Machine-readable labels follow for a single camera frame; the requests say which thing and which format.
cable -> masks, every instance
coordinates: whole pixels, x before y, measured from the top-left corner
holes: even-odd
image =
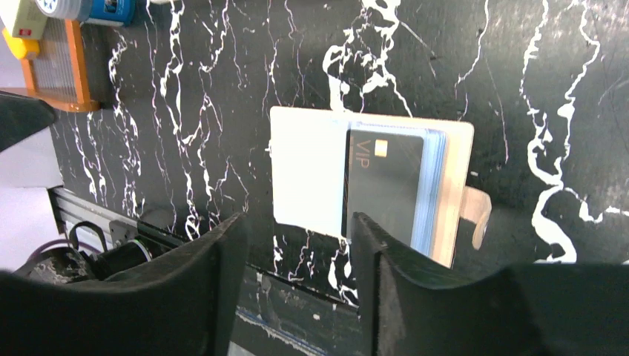
[[[32,254],[30,254],[30,256],[28,257],[27,261],[30,261],[32,259],[34,259],[35,257],[39,256],[45,249],[53,247],[55,245],[61,245],[62,243],[67,243],[68,245],[70,245],[70,241],[68,240],[54,240],[54,241],[50,241],[48,243],[45,243],[44,245],[39,246],[35,251],[33,251]],[[95,254],[99,254],[100,251],[93,247],[92,245],[89,245],[87,243],[81,243],[79,242],[79,246],[85,248],[86,250],[92,251]]]
[[[79,249],[79,238],[76,236],[76,230],[78,228],[89,228],[90,230],[96,232],[102,245],[102,250],[104,252],[108,251],[107,242],[105,242],[105,234],[102,232],[102,229],[98,225],[89,221],[81,221],[75,224],[70,230],[70,233],[67,235],[67,238],[70,240],[70,243],[72,243],[72,246],[75,249]]]

black vip card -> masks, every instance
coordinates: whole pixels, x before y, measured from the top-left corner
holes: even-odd
[[[348,131],[341,234],[355,212],[369,215],[410,245],[424,139],[393,133]]]

card chip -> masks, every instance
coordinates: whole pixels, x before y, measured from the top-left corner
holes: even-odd
[[[389,146],[389,141],[385,139],[375,140],[374,154],[376,157],[386,157],[386,149]]]

white container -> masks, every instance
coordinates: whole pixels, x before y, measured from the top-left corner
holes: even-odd
[[[0,18],[11,36],[20,39],[41,39],[48,20],[35,0],[4,0]]]

blue container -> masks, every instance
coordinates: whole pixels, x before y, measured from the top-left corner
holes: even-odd
[[[106,26],[124,26],[134,18],[136,0],[37,0],[44,14]]]
[[[92,0],[90,13],[83,21],[107,26],[126,26],[134,18],[135,9],[136,0]]]

